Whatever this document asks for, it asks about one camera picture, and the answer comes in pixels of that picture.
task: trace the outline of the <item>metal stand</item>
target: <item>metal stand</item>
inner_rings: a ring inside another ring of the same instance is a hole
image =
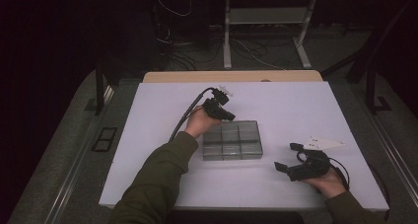
[[[312,69],[303,43],[314,12],[316,0],[310,0],[308,7],[231,9],[230,0],[225,6],[224,68],[232,69],[230,48],[230,25],[242,24],[302,24],[301,33],[294,38],[295,48],[305,69]]]

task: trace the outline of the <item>wire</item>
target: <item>wire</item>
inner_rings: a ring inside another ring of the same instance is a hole
[[[191,112],[188,116],[187,116],[187,118],[189,118],[189,117],[191,117],[191,115],[192,114],[194,114],[194,113],[196,113],[196,112],[198,112],[198,111],[200,111],[200,110],[202,110],[203,108],[199,108],[198,110],[195,110],[194,112]]]
[[[188,16],[188,15],[191,14],[191,2],[193,2],[193,0],[190,0],[190,2],[189,2],[189,9],[188,9],[188,12],[186,14],[181,14],[179,12],[176,12],[176,11],[170,9],[169,7],[167,7],[166,5],[164,5],[161,0],[158,0],[158,2],[160,3],[161,6],[163,6],[163,8],[165,8],[166,10],[168,10],[169,12],[171,12],[171,13],[173,13],[175,15],[178,15],[178,16],[181,16],[181,17],[186,17],[186,16]]]
[[[173,57],[176,57],[176,58],[178,58],[178,59],[183,60],[184,62],[186,62],[187,64],[189,64],[189,65],[193,68],[193,70],[197,71],[197,68],[196,68],[196,66],[194,66],[194,63],[193,63],[193,62],[190,62],[190,61],[188,61],[186,58],[181,57],[181,56],[178,56],[178,55],[175,55],[175,54],[173,54]]]
[[[191,110],[193,110],[194,107],[196,107],[196,104],[200,101],[200,99],[203,98],[203,95],[209,91],[209,90],[215,90],[214,88],[207,88],[205,89],[203,92],[201,92],[197,98],[193,101],[193,103],[190,105],[190,107],[188,107],[187,111],[185,111],[184,115],[181,117],[180,121],[178,122],[177,126],[175,127],[172,136],[170,137],[169,142],[173,141],[173,139],[175,138],[175,135],[178,133],[178,130],[181,128],[181,126],[183,125],[183,123],[185,122],[185,120],[188,118],[188,115],[190,114]]]
[[[389,189],[386,186],[386,183],[384,182],[382,176],[379,174],[378,170],[376,170],[370,163],[367,163],[367,165],[370,167],[370,169],[372,170],[373,173],[375,173],[375,175],[378,177],[378,179],[380,180],[381,184],[382,184],[382,190],[384,192],[384,199],[386,199],[387,205],[389,206],[389,209],[387,210],[387,212],[384,215],[384,221],[387,221],[389,219],[389,215],[390,215],[390,194],[389,194]]]
[[[187,67],[187,65],[185,65],[183,62],[181,62],[181,61],[179,61],[179,60],[177,60],[177,59],[174,59],[174,58],[172,58],[172,61],[173,62],[176,62],[177,64],[179,64],[179,65],[181,65],[181,66],[183,66],[183,68],[186,70],[186,71],[190,71],[190,69]]]
[[[337,160],[335,160],[333,158],[329,158],[329,160],[332,160],[332,161],[338,163],[344,169],[345,174],[347,175],[347,185],[350,186],[350,175],[348,174],[347,169],[340,162],[338,162]]]
[[[242,42],[240,42],[239,40],[237,40],[237,39],[232,39],[231,38],[231,40],[232,41],[236,41],[236,42],[238,42],[239,44],[241,44],[247,51],[248,51],[248,53],[252,56],[252,58],[254,58],[256,61],[258,61],[258,62],[260,62],[260,63],[262,63],[262,64],[264,64],[264,65],[267,65],[267,66],[270,66],[270,67],[273,67],[273,68],[278,68],[278,69],[281,69],[281,70],[286,70],[286,69],[284,69],[284,68],[282,68],[282,67],[279,67],[279,66],[276,66],[276,65],[273,65],[273,64],[269,64],[269,63],[266,63],[266,62],[264,62],[264,61],[262,61],[262,60],[260,60],[259,58],[257,58],[257,57],[255,57],[251,52],[250,52],[250,50],[242,43]]]

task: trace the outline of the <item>white tag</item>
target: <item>white tag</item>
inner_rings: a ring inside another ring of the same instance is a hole
[[[311,136],[310,140],[304,144],[304,149],[306,150],[324,150],[329,148],[341,147],[344,146],[343,141],[334,141],[324,138],[318,138]]]

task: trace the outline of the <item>black device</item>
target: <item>black device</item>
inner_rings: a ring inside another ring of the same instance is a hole
[[[206,99],[206,101],[202,105],[202,108],[206,111],[206,113],[213,118],[227,119],[229,121],[234,120],[236,116],[233,113],[227,112],[222,108],[222,106],[229,101],[227,94],[217,88],[207,88],[201,94],[199,94],[197,98],[194,100],[194,102],[190,105],[190,107],[188,107],[187,111],[184,113],[177,126],[175,127],[169,141],[173,141],[179,128],[188,118],[190,112],[197,105],[200,99],[203,98],[203,95],[209,90],[212,91],[213,98]]]
[[[202,105],[206,113],[213,118],[227,119],[229,121],[234,120],[235,115],[231,112],[225,111],[221,107],[221,105],[223,106],[228,102],[229,99],[227,95],[218,89],[214,89],[212,91],[212,94],[214,98],[206,99],[206,101]]]
[[[297,151],[297,158],[300,162],[303,164],[294,166],[294,167],[288,167],[284,164],[275,162],[274,166],[276,167],[276,170],[282,173],[286,173],[290,181],[301,181],[305,179],[310,178],[318,178],[321,176],[324,176],[330,168],[334,169],[335,172],[338,174],[342,184],[344,187],[349,190],[350,189],[350,177],[348,176],[347,170],[342,166],[341,163],[338,161],[329,158],[326,156],[326,154],[320,150],[307,150],[304,149],[304,145],[299,143],[291,143],[290,149],[293,151]],[[307,159],[303,160],[300,155],[305,154]],[[341,170],[334,165],[331,164],[331,160],[337,162],[339,165],[341,165],[346,174],[347,179],[342,174]]]

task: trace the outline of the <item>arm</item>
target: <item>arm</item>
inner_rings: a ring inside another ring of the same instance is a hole
[[[109,223],[164,223],[177,200],[181,175],[187,173],[188,161],[197,149],[195,138],[220,122],[197,107],[186,129],[148,157],[113,209]]]
[[[385,223],[374,213],[364,209],[356,198],[347,191],[333,169],[315,179],[307,179],[303,182],[319,189],[327,198],[326,208],[336,224],[382,224]]]

